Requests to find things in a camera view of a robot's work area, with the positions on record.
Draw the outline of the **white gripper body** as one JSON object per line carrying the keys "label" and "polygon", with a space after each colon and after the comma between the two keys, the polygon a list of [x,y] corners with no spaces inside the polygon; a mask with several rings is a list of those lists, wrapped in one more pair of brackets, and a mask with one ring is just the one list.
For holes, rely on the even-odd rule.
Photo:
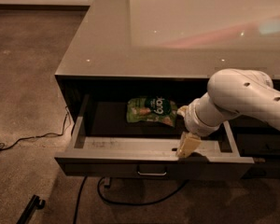
{"label": "white gripper body", "polygon": [[219,108],[209,97],[195,99],[183,107],[185,127],[200,137],[215,132],[229,118],[229,112]]}

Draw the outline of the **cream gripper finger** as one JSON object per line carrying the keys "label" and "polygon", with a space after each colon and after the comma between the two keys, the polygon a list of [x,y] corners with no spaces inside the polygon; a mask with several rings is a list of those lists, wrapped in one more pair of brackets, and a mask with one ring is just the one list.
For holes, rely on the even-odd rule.
{"label": "cream gripper finger", "polygon": [[177,114],[179,116],[185,117],[187,110],[188,110],[188,106],[187,105],[183,105],[183,106],[181,106],[181,107],[179,107],[177,109]]}
{"label": "cream gripper finger", "polygon": [[177,148],[176,156],[178,158],[189,157],[201,142],[202,140],[200,136],[193,133],[183,132],[180,138],[179,147]]}

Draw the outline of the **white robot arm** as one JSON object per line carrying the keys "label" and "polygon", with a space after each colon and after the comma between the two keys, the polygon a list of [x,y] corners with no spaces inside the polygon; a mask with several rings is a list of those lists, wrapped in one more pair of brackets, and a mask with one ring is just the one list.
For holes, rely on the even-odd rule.
{"label": "white robot arm", "polygon": [[222,123],[242,115],[280,131],[280,91],[261,71],[223,69],[209,78],[207,93],[178,108],[177,114],[183,117],[186,130],[176,156],[187,158],[203,137],[217,131]]}

